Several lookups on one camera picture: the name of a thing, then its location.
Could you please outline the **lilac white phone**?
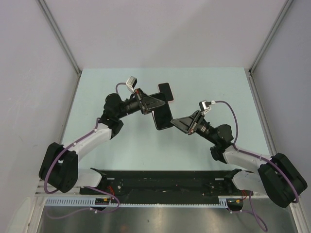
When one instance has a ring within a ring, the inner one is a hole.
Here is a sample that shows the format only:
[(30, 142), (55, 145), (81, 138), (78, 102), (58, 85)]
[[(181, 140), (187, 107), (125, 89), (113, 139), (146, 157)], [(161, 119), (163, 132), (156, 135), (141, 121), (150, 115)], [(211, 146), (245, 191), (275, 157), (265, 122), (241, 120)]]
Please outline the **lilac white phone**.
[(168, 103), (152, 111), (153, 120), (157, 130), (161, 131), (173, 127), (173, 119), (170, 106)]

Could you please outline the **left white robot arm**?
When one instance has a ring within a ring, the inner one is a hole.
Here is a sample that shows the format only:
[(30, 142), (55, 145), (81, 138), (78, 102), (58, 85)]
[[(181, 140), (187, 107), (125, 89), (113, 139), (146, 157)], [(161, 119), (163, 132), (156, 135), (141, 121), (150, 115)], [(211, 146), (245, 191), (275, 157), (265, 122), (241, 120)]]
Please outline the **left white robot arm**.
[(109, 94), (105, 98), (103, 114), (96, 119), (90, 132), (69, 144), (54, 142), (48, 146), (39, 171), (45, 193), (67, 193), (75, 186), (91, 188), (97, 194), (104, 193), (107, 181), (103, 175), (91, 168), (79, 168), (81, 159), (120, 132), (123, 127), (121, 118), (138, 111), (146, 115), (163, 105), (165, 101), (145, 94), (140, 88), (126, 100), (117, 93)]

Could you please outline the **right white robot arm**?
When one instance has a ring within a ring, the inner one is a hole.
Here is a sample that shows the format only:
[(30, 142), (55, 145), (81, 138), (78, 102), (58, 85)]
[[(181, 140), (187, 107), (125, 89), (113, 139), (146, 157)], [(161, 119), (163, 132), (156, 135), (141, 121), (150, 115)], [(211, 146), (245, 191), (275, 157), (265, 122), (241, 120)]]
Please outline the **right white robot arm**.
[(254, 191), (267, 195), (274, 204), (285, 208), (297, 203), (299, 195), (308, 187), (286, 155), (262, 155), (237, 148), (231, 126), (213, 127), (200, 111), (172, 119), (171, 123), (185, 134), (196, 133), (212, 143), (210, 153), (214, 160), (239, 167), (224, 182), (224, 189), (230, 195), (240, 190)]

